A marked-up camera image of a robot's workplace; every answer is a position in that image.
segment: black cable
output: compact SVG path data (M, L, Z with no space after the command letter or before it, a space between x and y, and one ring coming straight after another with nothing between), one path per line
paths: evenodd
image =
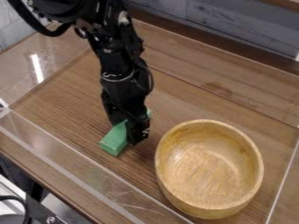
M58 37L70 27L70 24L62 24L54 31L47 30L41 22L35 19L30 11L26 9L21 0L6 0L13 9L18 13L25 23L43 36Z
M22 204L22 208L23 208L23 219L22 219L22 224L26 223L26 220L29 218L29 208L27 208L27 205L25 203L25 201L22 199L19 199L18 197L15 196L0 196L0 201L3 201L3 200L15 200L17 202L19 202Z

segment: green block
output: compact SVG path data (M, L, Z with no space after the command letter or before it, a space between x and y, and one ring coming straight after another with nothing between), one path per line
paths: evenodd
M152 112L149 109L146 114L150 118ZM112 130L98 142L98 147L114 157L120 154L126 147L126 120L113 126Z

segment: wooden bowl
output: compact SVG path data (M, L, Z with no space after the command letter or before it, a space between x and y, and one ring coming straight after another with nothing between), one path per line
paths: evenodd
M154 154L158 185L188 215L216 220L245 207L264 177L258 150L222 122L197 120L173 127Z

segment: bowl rim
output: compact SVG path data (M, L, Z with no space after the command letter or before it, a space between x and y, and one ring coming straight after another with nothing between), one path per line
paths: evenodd
M193 124L193 123L213 123L213 124L217 124L218 126L222 126L230 130L233 130L237 134L240 134L242 136L242 138L246 140L246 142L249 143L250 145L250 149L252 151L254 152L256 154L256 163L257 163L257 178L256 178L256 183L252 187L252 189L246 192L246 194L237 200L229 202L228 204L222 205L221 208L218 207L212 207L212 206L204 206L204 205L194 205L193 203L190 203L189 201L182 201L177 196L173 195L173 192L168 189L166 185L164 184L164 180L161 179L161 176L160 176L160 173L157 171L157 155L158 155L158 151L160 151L160 146L161 146L161 142L164 141L164 139L177 130L180 129L181 127L189 125L189 124ZM196 207L198 209L204 209L204 210L213 210L213 211L217 211L217 210L226 210L226 209L230 209L233 207L240 207L241 205L246 204L252 198L254 197L256 193L257 193L257 190L261 186L261 183L262 183L262 179L264 179L264 162L262 162L262 157L261 157L261 154L260 154L260 151L257 149L257 146L256 144L253 143L253 141L250 140L250 138L245 135L245 133L242 131L240 131L237 128L234 128L232 125L224 123L224 122L218 122L218 121L214 121L214 120L208 120L208 119L197 119L197 120L192 120L192 121L188 121L188 122L182 122L177 125L174 125L162 135L162 138L157 144L157 147L156 147L156 152L154 152L154 159L153 159L153 162L154 162L154 174L156 174L156 177L158 179L158 184L162 185L162 188L166 190L166 192L185 205L190 206L190 207Z

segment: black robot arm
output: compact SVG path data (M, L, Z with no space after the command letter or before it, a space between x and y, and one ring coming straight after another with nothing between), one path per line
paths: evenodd
M134 145L148 138L149 118L145 97L153 90L153 78L140 58L144 50L132 17L121 0L27 0L39 17L62 23L55 31L46 30L27 15L21 0L7 0L22 19L41 34L55 37L73 25L78 36L87 40L98 57L102 86L101 100L113 125L125 124L126 140Z

